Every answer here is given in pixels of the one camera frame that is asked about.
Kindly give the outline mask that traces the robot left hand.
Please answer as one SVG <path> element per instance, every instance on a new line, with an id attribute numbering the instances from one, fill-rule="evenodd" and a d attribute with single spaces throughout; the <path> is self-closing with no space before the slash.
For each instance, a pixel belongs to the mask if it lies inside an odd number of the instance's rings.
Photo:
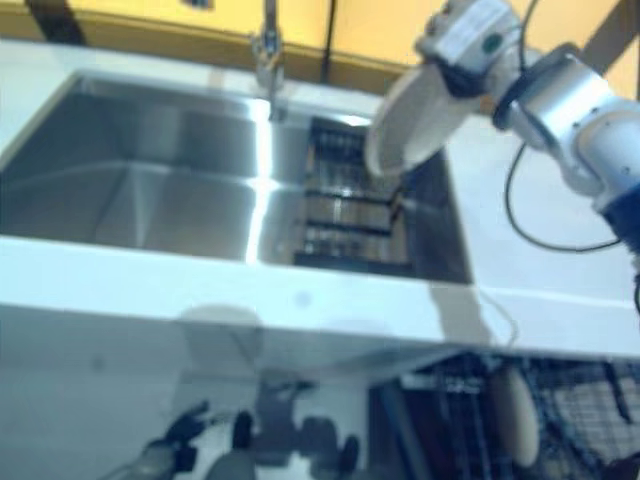
<path id="1" fill-rule="evenodd" d="M 159 459 L 167 479 L 190 473 L 198 457 L 194 441 L 220 422 L 220 416 L 211 413 L 210 402 L 201 400 L 180 413 L 162 435 L 145 445 L 144 451 L 151 451 Z"/>

